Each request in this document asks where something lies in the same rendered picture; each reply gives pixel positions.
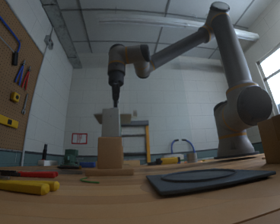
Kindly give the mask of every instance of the red pliers handle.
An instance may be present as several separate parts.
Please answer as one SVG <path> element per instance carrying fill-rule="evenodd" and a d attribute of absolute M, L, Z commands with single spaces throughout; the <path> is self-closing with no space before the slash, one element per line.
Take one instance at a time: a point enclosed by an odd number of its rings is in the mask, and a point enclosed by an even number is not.
<path fill-rule="evenodd" d="M 27 85 L 28 85 L 28 79 L 29 79 L 30 71 L 31 71 L 31 66 L 29 67 L 28 72 L 26 73 L 25 79 L 23 80 L 23 83 L 22 83 L 22 86 L 21 86 L 23 88 L 24 83 L 26 82 L 26 84 L 25 84 L 25 91 L 27 90 Z"/>

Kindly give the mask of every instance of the pegboard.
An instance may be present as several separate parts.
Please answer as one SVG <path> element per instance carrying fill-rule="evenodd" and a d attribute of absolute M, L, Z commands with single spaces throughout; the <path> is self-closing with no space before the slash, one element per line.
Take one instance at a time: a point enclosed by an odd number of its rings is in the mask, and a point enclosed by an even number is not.
<path fill-rule="evenodd" d="M 0 39 L 0 114 L 19 122 L 17 129 L 0 124 L 0 148 L 22 151 L 31 101 L 37 83 L 37 76 L 43 61 L 43 54 L 39 51 L 5 0 L 0 0 L 0 15 L 21 41 L 17 66 L 13 66 L 11 64 L 13 52 Z M 18 49 L 18 42 L 1 21 L 0 36 L 13 50 Z M 14 82 L 24 60 L 26 60 L 26 63 L 22 75 L 22 82 L 27 70 L 31 66 L 26 91 Z M 14 91 L 20 95 L 20 101 L 18 103 L 10 100 L 11 93 Z M 29 97 L 26 114 L 23 115 L 21 111 L 24 107 L 26 94 L 29 94 Z"/>

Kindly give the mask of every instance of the white wall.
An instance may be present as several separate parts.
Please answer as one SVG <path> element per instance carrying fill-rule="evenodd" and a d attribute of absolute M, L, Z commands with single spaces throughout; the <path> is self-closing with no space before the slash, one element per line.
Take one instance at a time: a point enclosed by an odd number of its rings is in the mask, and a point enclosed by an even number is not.
<path fill-rule="evenodd" d="M 260 75 L 256 62 L 280 43 L 280 0 L 273 1 L 256 19 L 249 31 L 260 36 L 260 39 L 245 52 L 252 79 L 262 88 L 268 88 L 270 93 L 269 86 L 264 85 L 264 77 Z M 251 142 L 261 142 L 257 126 L 247 130 L 247 134 Z"/>
<path fill-rule="evenodd" d="M 107 54 L 80 55 L 83 69 L 74 69 L 65 126 L 65 149 L 79 155 L 97 155 L 101 125 L 94 118 L 113 106 L 108 85 Z M 227 81 L 219 60 L 181 56 L 151 73 L 147 79 L 126 67 L 119 109 L 122 114 L 149 120 L 151 153 L 170 152 L 174 139 L 188 139 L 197 150 L 216 149 L 218 134 L 213 107 L 226 100 Z M 87 133 L 87 145 L 72 145 L 72 133 Z M 122 128 L 123 134 L 144 133 L 144 128 Z M 124 152 L 145 152 L 141 137 L 124 138 Z M 174 144 L 175 152 L 191 149 L 187 142 Z"/>
<path fill-rule="evenodd" d="M 42 53 L 44 39 L 52 25 L 40 0 L 7 0 L 13 12 Z M 24 150 L 42 152 L 48 144 L 48 153 L 63 154 L 65 118 L 69 89 L 72 82 L 72 65 L 56 33 L 52 33 L 53 50 L 46 50 L 33 94 Z"/>

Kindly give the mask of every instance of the fluorescent light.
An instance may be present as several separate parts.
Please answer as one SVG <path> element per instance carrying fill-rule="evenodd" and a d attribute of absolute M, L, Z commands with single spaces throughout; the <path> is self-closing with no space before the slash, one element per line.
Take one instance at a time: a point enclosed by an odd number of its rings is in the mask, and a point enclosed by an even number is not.
<path fill-rule="evenodd" d="M 99 14 L 97 18 L 100 24 L 148 25 L 155 27 L 189 28 L 194 30 L 204 26 L 204 23 L 197 21 L 138 14 Z M 248 31 L 235 29 L 235 33 L 239 39 L 251 41 L 259 39 L 258 34 Z"/>

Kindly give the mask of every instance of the green wire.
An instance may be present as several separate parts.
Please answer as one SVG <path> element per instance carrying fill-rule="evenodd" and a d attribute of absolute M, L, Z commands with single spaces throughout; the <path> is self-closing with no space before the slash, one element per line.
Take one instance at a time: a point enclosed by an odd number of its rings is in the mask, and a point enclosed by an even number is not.
<path fill-rule="evenodd" d="M 100 182 L 96 182 L 96 181 L 85 181 L 84 179 L 87 179 L 87 178 L 82 178 L 82 179 L 80 179 L 80 181 L 86 182 L 86 183 L 92 183 L 92 184 L 99 184 L 100 183 Z"/>

